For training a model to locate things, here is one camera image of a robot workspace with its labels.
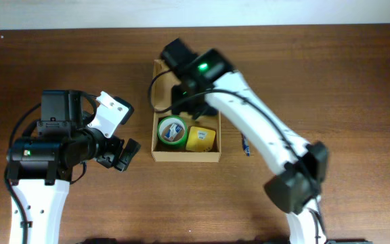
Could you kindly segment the cardboard box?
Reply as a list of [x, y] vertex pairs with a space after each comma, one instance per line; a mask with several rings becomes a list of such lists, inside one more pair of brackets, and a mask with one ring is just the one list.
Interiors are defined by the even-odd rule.
[[[171, 89], [178, 85], [179, 80], [173, 73], [160, 76], [152, 86], [151, 101], [157, 110], [163, 110], [171, 105]], [[186, 150], [186, 144], [182, 148], [171, 148], [165, 146], [158, 138], [157, 127], [164, 117], [173, 116], [169, 111], [164, 114], [153, 114], [152, 145], [151, 152], [156, 162], [189, 162], [189, 163], [217, 163], [221, 157], [221, 115], [201, 116], [193, 120], [188, 113], [174, 115], [181, 117], [188, 127], [188, 134], [191, 126], [205, 127], [216, 131], [213, 149], [209, 152], [192, 152]]]

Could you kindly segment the white blue eraser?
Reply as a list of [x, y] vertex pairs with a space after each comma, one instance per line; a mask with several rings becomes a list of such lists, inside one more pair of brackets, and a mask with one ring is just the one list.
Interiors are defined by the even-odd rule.
[[165, 127], [162, 137], [169, 142], [176, 142], [184, 135], [184, 128], [177, 123], [172, 123]]

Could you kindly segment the green tape roll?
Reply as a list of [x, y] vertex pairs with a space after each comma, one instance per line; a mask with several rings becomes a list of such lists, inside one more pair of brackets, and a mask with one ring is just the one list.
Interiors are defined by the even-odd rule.
[[157, 135], [165, 146], [182, 148], [188, 139], [188, 127], [181, 117], [164, 117], [158, 124]]

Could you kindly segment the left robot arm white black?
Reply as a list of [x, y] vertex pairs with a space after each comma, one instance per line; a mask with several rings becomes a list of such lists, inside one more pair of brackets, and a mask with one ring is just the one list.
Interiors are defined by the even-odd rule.
[[125, 171], [141, 146], [100, 131], [22, 137], [7, 154], [5, 183], [12, 198], [10, 243], [58, 243], [73, 168], [89, 160]]

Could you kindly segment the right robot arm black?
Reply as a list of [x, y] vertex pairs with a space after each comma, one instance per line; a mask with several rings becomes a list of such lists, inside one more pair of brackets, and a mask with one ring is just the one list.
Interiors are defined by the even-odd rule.
[[327, 147], [322, 142], [308, 142], [281, 122], [243, 74], [216, 49], [198, 55], [182, 47], [163, 51], [161, 57], [190, 98], [203, 98], [259, 151], [274, 173], [264, 191], [286, 214], [290, 243], [325, 243], [320, 197]]

